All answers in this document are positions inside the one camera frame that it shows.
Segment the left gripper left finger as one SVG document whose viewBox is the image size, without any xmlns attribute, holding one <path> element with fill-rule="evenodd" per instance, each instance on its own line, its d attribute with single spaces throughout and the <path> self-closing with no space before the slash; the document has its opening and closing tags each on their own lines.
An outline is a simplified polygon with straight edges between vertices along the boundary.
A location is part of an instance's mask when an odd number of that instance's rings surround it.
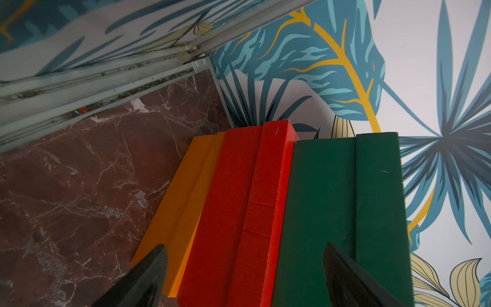
<svg viewBox="0 0 491 307">
<path fill-rule="evenodd" d="M 168 268 L 168 252 L 157 245 L 93 306 L 158 306 Z"/>
</svg>

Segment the green shoebox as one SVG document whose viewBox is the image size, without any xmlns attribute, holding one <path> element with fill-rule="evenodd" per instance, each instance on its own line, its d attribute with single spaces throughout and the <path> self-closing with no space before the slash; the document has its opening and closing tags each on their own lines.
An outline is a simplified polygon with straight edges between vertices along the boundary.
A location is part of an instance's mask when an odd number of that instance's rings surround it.
<svg viewBox="0 0 491 307">
<path fill-rule="evenodd" d="M 332 243 L 404 306 L 413 306 L 396 133 L 294 146 L 273 306 L 330 306 L 323 255 Z"/>
</svg>

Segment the red shoebox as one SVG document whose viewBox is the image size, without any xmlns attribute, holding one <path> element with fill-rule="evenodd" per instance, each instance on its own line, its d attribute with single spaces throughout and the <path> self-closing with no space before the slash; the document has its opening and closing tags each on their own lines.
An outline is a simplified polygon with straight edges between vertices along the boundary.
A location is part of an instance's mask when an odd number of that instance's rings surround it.
<svg viewBox="0 0 491 307">
<path fill-rule="evenodd" d="M 287 120 L 226 132 L 180 306 L 271 305 L 297 139 Z"/>
</svg>

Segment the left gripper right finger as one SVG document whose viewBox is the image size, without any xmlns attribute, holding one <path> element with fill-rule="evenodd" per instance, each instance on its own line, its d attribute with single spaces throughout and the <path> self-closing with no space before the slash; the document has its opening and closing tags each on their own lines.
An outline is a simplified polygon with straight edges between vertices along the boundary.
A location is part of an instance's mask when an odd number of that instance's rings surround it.
<svg viewBox="0 0 491 307">
<path fill-rule="evenodd" d="M 335 244 L 323 253 L 326 285 L 332 306 L 401 306 L 389 291 Z"/>
</svg>

